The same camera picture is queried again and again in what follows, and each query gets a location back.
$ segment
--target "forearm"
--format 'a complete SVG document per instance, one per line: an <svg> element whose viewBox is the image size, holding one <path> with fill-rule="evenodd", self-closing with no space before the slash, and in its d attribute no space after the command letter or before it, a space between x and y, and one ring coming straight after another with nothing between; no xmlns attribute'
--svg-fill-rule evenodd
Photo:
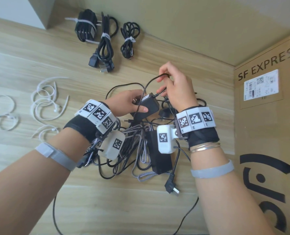
<svg viewBox="0 0 290 235"><path fill-rule="evenodd" d="M49 140L74 162L89 142L66 128ZM0 234L29 234L56 196L70 171L33 150L0 172Z"/></svg>
<svg viewBox="0 0 290 235"><path fill-rule="evenodd" d="M193 170L202 170L228 163L221 148L191 154ZM273 235L253 197L234 171L216 178L197 179L201 206L212 235Z"/></svg>

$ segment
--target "person's left hand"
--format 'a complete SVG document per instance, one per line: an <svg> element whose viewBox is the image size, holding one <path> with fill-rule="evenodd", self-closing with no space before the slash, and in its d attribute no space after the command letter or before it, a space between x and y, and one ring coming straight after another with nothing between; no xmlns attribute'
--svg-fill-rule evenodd
<svg viewBox="0 0 290 235"><path fill-rule="evenodd" d="M143 90L125 90L120 92L103 102L106 103L114 116L119 117L126 115L128 113L135 112L137 110L137 105L132 103L133 99L138 96L142 96ZM148 112L145 106L140 106L139 112Z"/></svg>

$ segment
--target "person's right hand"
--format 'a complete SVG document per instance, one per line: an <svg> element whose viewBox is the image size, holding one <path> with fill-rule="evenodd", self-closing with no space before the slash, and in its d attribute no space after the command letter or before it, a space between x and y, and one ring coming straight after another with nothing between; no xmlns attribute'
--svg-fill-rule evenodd
<svg viewBox="0 0 290 235"><path fill-rule="evenodd" d="M157 93L167 87L167 90L161 96L168 95L171 105L179 112L192 106L198 106L192 80L189 77L180 72L171 62L167 62L160 67L159 75L163 73L172 75L174 81L166 76L157 78L157 82L164 82L164 85L157 90Z"/></svg>

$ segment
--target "barcode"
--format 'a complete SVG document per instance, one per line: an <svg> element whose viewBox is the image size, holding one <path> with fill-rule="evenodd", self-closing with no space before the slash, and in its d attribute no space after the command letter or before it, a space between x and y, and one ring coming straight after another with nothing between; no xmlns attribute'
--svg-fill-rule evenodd
<svg viewBox="0 0 290 235"><path fill-rule="evenodd" d="M264 83L264 77L257 78L257 84Z"/></svg>
<svg viewBox="0 0 290 235"><path fill-rule="evenodd" d="M249 97L251 97L252 94L252 83L249 84Z"/></svg>

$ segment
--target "gray silicone band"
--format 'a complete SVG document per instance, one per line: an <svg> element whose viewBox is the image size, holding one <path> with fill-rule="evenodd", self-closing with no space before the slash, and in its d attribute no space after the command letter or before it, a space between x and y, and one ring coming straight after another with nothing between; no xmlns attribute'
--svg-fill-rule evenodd
<svg viewBox="0 0 290 235"><path fill-rule="evenodd" d="M213 167L203 170L191 170L192 176L195 178L215 178L225 175L234 170L234 166L231 160L225 165L219 167Z"/></svg>
<svg viewBox="0 0 290 235"><path fill-rule="evenodd" d="M76 167L75 162L68 158L63 152L55 149L53 146L46 142L41 143L35 149L44 157L55 160L69 171L73 171L73 169Z"/></svg>

